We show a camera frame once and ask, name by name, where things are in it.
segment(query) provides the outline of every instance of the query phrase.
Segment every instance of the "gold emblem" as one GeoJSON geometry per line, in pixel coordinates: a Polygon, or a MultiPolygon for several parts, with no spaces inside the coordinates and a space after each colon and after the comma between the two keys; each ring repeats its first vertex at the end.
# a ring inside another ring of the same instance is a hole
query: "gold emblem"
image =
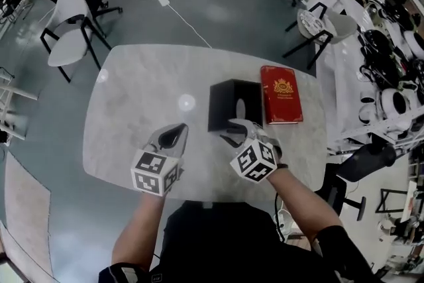
{"type": "Polygon", "coordinates": [[[280,78],[278,82],[274,80],[274,91],[276,93],[293,93],[293,87],[290,82],[286,82],[283,78],[280,78]]]}

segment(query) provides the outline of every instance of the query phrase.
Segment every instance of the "white chair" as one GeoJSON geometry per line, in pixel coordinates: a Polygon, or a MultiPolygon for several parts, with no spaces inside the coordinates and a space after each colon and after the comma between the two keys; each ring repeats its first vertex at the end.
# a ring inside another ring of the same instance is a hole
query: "white chair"
{"type": "Polygon", "coordinates": [[[309,31],[305,28],[300,18],[300,14],[304,10],[299,10],[297,12],[297,20],[286,29],[286,32],[288,32],[294,26],[297,25],[297,27],[299,28],[299,32],[307,40],[305,42],[302,42],[300,45],[296,46],[295,48],[292,48],[289,52],[286,52],[285,54],[283,54],[283,58],[287,58],[290,54],[293,54],[294,52],[300,50],[306,45],[311,44],[312,42],[320,45],[318,52],[316,53],[312,61],[307,66],[308,70],[311,69],[312,65],[317,61],[318,57],[321,55],[321,53],[324,51],[325,47],[328,44],[337,44],[340,41],[354,34],[356,30],[358,29],[358,24],[352,17],[348,15],[340,15],[334,12],[333,10],[328,9],[327,6],[325,6],[322,3],[318,3],[314,5],[308,11],[312,12],[316,8],[318,8],[318,6],[321,6],[323,8],[323,10],[321,11],[321,14],[319,15],[319,18],[323,20],[325,24],[325,28],[323,30],[321,30],[315,35],[312,35],[311,33],[309,33],[309,31]]]}
{"type": "Polygon", "coordinates": [[[93,47],[90,43],[92,33],[94,33],[109,50],[111,50],[110,45],[103,38],[103,35],[93,26],[92,20],[93,17],[91,16],[89,7],[85,0],[58,0],[56,7],[54,8],[53,15],[41,34],[40,39],[50,54],[47,64],[49,66],[57,67],[68,83],[71,82],[71,79],[65,73],[62,66],[73,64],[78,60],[81,60],[87,52],[87,49],[91,52],[94,62],[99,70],[101,69],[99,61],[97,60],[93,47]],[[61,37],[54,34],[54,31],[59,27],[59,25],[68,19],[80,22],[80,27],[68,31],[61,37]],[[44,37],[46,34],[57,40],[53,48],[50,48],[47,44],[44,37]]]}

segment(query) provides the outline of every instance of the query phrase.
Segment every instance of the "black cable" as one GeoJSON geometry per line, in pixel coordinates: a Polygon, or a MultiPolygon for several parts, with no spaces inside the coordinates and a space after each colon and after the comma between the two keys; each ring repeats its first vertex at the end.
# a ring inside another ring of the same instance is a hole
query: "black cable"
{"type": "Polygon", "coordinates": [[[276,192],[276,200],[274,201],[274,211],[276,213],[276,222],[277,222],[277,231],[283,242],[286,240],[280,230],[280,218],[278,218],[278,210],[277,210],[277,200],[278,200],[278,192],[276,192]]]}
{"type": "Polygon", "coordinates": [[[15,76],[12,75],[12,73],[10,73],[9,71],[7,71],[4,67],[0,66],[0,70],[4,70],[7,74],[9,74],[12,78],[14,78],[15,76]]]}

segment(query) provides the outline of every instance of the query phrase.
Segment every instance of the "cable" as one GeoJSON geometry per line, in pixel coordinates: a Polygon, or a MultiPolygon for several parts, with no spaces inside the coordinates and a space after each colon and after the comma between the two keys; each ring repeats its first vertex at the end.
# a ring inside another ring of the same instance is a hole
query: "cable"
{"type": "Polygon", "coordinates": [[[189,23],[187,23],[187,21],[183,17],[181,17],[181,15],[177,11],[175,11],[174,8],[171,5],[168,4],[168,6],[171,8],[171,10],[173,10],[173,12],[175,12],[182,19],[183,22],[185,22],[188,26],[191,27],[191,29],[194,31],[194,33],[197,34],[199,36],[199,38],[201,40],[203,40],[206,45],[208,45],[208,47],[212,48],[212,46],[209,45],[209,43],[199,33],[197,33],[197,31],[194,29],[194,27],[192,27],[189,23]]]}
{"type": "Polygon", "coordinates": [[[356,185],[355,189],[354,189],[353,191],[349,191],[349,192],[346,194],[346,197],[344,197],[344,198],[347,198],[347,196],[349,196],[350,194],[353,194],[353,193],[356,191],[356,189],[358,189],[358,188],[359,188],[359,181],[358,181],[358,184],[356,185]]]}
{"type": "Polygon", "coordinates": [[[47,15],[50,13],[50,12],[52,12],[54,10],[54,7],[51,9],[51,10],[49,10],[49,12],[47,12],[45,15],[43,15],[42,16],[42,18],[37,22],[37,24],[38,23],[41,23],[43,20],[44,20],[44,18],[46,18],[47,17],[47,15]]]}
{"type": "Polygon", "coordinates": [[[12,77],[12,79],[15,77],[14,75],[12,75],[12,73],[10,73],[9,71],[7,71],[6,68],[4,68],[2,66],[0,66],[0,70],[4,70],[7,74],[9,74],[12,77]]]}
{"type": "Polygon", "coordinates": [[[274,201],[274,211],[276,213],[277,231],[278,231],[278,234],[280,235],[280,237],[281,237],[281,239],[283,240],[283,243],[284,243],[284,241],[286,239],[284,238],[284,236],[283,236],[283,234],[280,230],[280,218],[278,217],[277,200],[278,200],[278,192],[276,192],[276,199],[274,201]]]}

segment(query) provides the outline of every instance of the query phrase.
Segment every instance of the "sleeve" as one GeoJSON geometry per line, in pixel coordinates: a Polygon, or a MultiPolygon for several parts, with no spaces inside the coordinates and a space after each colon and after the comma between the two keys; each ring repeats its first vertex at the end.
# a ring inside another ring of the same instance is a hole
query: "sleeve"
{"type": "Polygon", "coordinates": [[[99,273],[99,283],[143,283],[148,281],[148,273],[139,266],[117,263],[99,273]]]}
{"type": "Polygon", "coordinates": [[[333,226],[321,230],[312,248],[341,278],[354,282],[381,282],[374,276],[343,227],[333,226]]]}

